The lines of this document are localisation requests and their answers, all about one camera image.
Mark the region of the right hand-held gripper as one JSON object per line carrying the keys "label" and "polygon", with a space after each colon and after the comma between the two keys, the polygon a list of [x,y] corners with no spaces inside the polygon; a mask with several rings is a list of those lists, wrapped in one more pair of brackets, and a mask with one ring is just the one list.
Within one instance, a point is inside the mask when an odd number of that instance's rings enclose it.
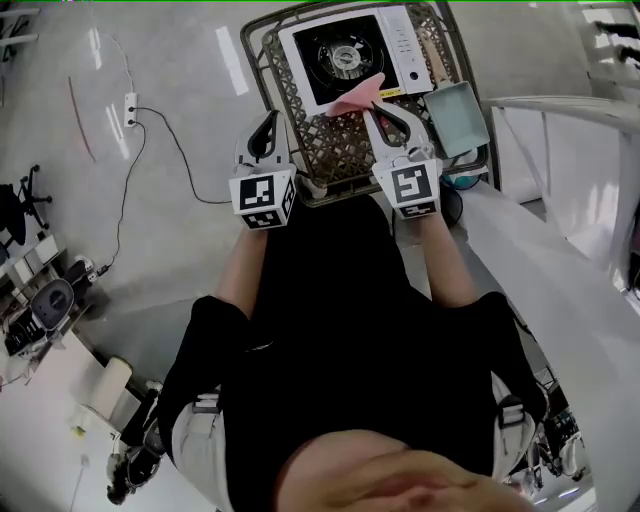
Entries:
{"label": "right hand-held gripper", "polygon": [[[433,146],[426,145],[422,119],[386,102],[374,102],[372,111],[365,110],[362,115],[376,161],[373,175],[396,215],[409,220],[437,213],[442,161],[435,156]],[[391,140],[382,119],[404,139]],[[400,147],[410,150],[400,152]]]}

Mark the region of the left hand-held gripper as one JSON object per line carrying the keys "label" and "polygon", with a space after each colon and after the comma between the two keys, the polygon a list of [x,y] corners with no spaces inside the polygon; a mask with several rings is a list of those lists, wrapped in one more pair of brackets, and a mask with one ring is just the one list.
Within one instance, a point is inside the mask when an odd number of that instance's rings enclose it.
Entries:
{"label": "left hand-held gripper", "polygon": [[229,180],[234,214],[253,231],[286,226],[296,198],[297,167],[290,163],[280,111],[260,114],[241,133],[235,162],[236,176]]}

